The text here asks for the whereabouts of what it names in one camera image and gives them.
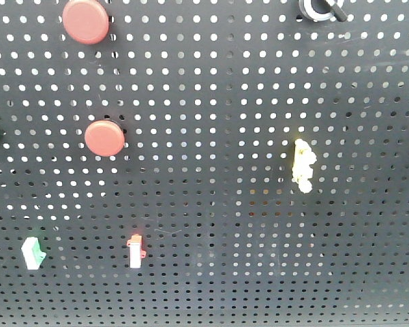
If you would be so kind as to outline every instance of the black perforated metal panel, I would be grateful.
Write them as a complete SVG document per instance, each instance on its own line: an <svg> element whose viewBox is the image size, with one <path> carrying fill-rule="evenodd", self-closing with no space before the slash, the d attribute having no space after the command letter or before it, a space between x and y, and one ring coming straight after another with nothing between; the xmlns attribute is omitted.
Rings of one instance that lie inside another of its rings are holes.
<svg viewBox="0 0 409 327"><path fill-rule="evenodd" d="M94 46L65 3L0 0L0 326L409 324L409 1L106 0Z"/></svg>

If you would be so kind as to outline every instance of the white plastic piece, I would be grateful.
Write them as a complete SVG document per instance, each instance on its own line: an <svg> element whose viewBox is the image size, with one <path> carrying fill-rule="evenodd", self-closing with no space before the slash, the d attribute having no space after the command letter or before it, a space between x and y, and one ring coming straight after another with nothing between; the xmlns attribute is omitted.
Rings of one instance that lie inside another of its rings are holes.
<svg viewBox="0 0 409 327"><path fill-rule="evenodd" d="M299 185L300 191L309 193L312 191L312 184L309 181L314 175L314 170L310 165L316 163L316 155L312 152L309 144L302 139L295 141L294 165L292 167L292 177Z"/></svg>
<svg viewBox="0 0 409 327"><path fill-rule="evenodd" d="M338 6L340 7L344 5L344 0L337 0L334 2L336 2ZM299 6L300 6L300 10L303 13L303 15L317 22L329 20L330 18L334 16L332 11L327 12L325 14L321 14L320 12L317 12L312 6L312 0L299 0Z"/></svg>
<svg viewBox="0 0 409 327"><path fill-rule="evenodd" d="M147 252L142 250L142 236L133 235L127 241L127 246L130 249L130 268L141 268L141 260L147 255Z"/></svg>
<svg viewBox="0 0 409 327"><path fill-rule="evenodd" d="M40 242L37 237L28 237L21 247L25 257L27 270L38 270L46 253L40 249Z"/></svg>

